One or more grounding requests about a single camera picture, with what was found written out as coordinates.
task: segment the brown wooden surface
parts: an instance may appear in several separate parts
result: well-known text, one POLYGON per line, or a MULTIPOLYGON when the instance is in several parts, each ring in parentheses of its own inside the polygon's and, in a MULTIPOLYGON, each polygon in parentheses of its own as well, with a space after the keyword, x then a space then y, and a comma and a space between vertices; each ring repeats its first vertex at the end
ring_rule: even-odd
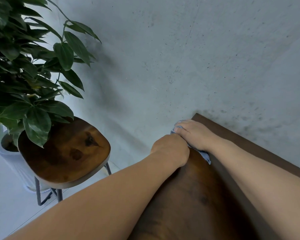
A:
POLYGON ((250 220, 216 170, 190 149, 141 215, 130 240, 258 239, 250 220))
POLYGON ((227 139, 229 141, 232 141, 240 148, 244 149, 248 153, 251 153, 252 155, 259 157, 263 160, 266 160, 280 168, 283 168, 284 170, 300 177, 300 168, 293 165, 292 163, 282 159, 281 157, 269 152, 268 150, 254 144, 253 142, 243 138, 242 136, 239 136, 238 134, 232 132, 231 130, 228 130, 224 128, 221 125, 218 125, 217 123, 205 118, 204 116, 196 113, 193 118, 194 121, 200 122, 204 124, 206 127, 208 127, 213 133, 216 135, 227 139))
POLYGON ((44 148, 32 143, 25 131, 19 137, 18 147, 34 173, 55 184, 73 182, 89 174, 91 177, 91 172, 102 167, 110 153, 107 139, 77 117, 69 124, 52 126, 44 148))

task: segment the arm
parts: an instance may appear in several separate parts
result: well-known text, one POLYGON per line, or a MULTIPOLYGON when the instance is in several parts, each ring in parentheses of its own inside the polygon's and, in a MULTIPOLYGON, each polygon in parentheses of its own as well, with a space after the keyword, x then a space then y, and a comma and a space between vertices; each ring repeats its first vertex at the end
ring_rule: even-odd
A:
POLYGON ((61 201, 6 239, 127 239, 154 193, 188 157, 187 143, 166 135, 142 161, 61 201))
POLYGON ((286 240, 300 240, 300 178, 251 155, 187 120, 175 128, 190 145, 212 153, 225 166, 269 225, 286 240))

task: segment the person's left arm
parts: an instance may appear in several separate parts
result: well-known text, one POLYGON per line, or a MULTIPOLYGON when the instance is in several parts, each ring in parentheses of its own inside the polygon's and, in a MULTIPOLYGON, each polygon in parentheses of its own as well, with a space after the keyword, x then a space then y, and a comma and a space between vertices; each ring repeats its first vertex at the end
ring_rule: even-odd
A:
POLYGON ((6 239, 127 239, 160 185, 188 157, 184 139, 166 135, 142 161, 61 201, 6 239))

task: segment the potted plant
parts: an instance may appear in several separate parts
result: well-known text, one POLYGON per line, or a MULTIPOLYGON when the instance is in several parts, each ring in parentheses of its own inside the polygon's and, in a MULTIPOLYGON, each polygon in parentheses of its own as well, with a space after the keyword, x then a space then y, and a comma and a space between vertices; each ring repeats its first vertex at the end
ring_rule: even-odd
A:
POLYGON ((74 118, 66 104, 55 100, 63 90, 83 98, 78 91, 84 90, 83 84, 71 68, 74 62, 90 66, 93 55, 74 31, 100 41, 91 28, 65 15, 63 31, 58 33, 25 5, 49 9, 48 2, 64 15, 51 0, 0 0, 0 154, 30 190, 35 189, 34 174, 18 152, 18 138, 25 130, 30 141, 43 147, 54 123, 74 118), (40 45, 49 32, 60 39, 51 50, 40 45))

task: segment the rag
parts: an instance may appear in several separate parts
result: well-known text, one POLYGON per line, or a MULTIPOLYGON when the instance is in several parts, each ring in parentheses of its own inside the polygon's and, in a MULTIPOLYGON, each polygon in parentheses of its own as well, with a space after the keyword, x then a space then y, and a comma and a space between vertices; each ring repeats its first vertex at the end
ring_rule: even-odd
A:
MULTIPOLYGON (((173 129, 172 129, 172 131, 171 131, 171 134, 176 133, 176 132, 174 131, 174 128, 175 128, 175 127, 178 127, 178 128, 183 129, 183 127, 182 127, 181 125, 177 125, 177 126, 176 126, 176 124, 175 124, 175 126, 173 127, 173 129)), ((200 153, 200 155, 204 158, 204 160, 206 160, 206 161, 208 162, 209 165, 211 164, 210 157, 209 157, 209 155, 208 155, 207 152, 198 150, 198 149, 194 148, 193 146, 191 146, 191 145, 189 145, 189 144, 188 144, 188 147, 191 147, 191 148, 195 149, 197 152, 200 153)))

